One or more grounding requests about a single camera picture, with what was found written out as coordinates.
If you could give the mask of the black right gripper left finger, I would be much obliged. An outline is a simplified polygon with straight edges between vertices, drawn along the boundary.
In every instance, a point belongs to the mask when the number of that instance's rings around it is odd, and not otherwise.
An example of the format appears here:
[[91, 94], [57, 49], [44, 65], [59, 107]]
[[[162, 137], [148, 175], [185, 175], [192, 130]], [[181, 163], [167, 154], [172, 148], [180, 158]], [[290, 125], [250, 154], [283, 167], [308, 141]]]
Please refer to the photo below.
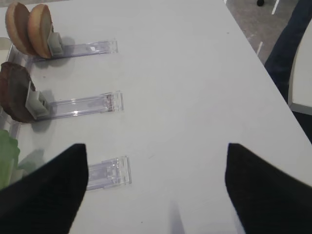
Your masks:
[[74, 144], [0, 191], [2, 234], [67, 234], [88, 184], [85, 144]]

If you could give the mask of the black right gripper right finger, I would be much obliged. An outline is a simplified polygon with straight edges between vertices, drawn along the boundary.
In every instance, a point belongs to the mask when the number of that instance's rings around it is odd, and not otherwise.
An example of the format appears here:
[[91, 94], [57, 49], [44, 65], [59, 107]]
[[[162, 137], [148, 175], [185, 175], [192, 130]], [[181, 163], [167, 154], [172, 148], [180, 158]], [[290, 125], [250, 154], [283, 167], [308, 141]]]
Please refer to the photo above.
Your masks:
[[225, 185], [247, 234], [310, 234], [312, 188], [238, 143], [227, 151]]

